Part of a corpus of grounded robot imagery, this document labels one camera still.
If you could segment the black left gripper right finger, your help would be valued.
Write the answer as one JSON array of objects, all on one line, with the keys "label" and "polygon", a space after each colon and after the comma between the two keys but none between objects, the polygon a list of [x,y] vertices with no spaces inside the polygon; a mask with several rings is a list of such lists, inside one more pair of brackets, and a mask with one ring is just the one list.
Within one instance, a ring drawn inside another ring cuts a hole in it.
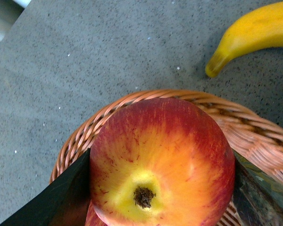
[{"label": "black left gripper right finger", "polygon": [[242,226],[283,226],[283,184],[235,156],[233,204]]}]

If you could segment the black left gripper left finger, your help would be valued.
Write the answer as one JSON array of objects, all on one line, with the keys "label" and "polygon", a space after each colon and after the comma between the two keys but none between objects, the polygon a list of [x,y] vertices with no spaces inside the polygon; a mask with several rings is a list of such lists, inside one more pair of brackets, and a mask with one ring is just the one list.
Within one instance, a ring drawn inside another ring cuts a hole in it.
[{"label": "black left gripper left finger", "polygon": [[83,226],[90,204],[90,149],[1,226]]}]

